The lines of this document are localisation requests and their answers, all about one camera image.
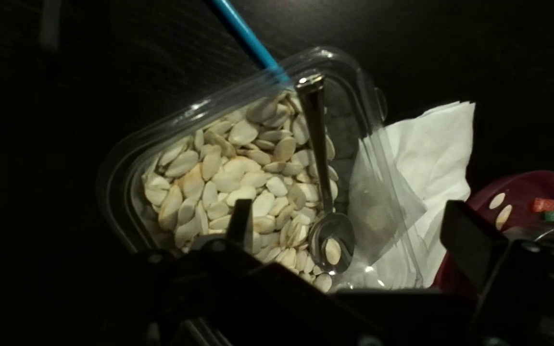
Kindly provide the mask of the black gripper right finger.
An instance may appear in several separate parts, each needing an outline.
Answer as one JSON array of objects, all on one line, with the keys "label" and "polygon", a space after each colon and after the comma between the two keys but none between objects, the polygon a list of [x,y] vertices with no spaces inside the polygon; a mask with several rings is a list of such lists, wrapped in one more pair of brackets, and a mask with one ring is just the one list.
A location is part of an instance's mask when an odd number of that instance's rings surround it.
[{"label": "black gripper right finger", "polygon": [[466,202],[447,202],[441,244],[447,258],[439,284],[447,294],[478,300],[506,296],[512,242]]}]

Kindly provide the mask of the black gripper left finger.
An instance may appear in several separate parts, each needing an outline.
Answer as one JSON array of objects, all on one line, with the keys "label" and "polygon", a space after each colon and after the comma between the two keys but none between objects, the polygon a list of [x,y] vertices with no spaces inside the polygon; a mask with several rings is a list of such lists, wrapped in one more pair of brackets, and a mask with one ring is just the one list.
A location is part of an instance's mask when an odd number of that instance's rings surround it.
[{"label": "black gripper left finger", "polygon": [[254,238],[253,202],[237,200],[228,227],[226,242],[239,250],[251,250],[253,238]]}]

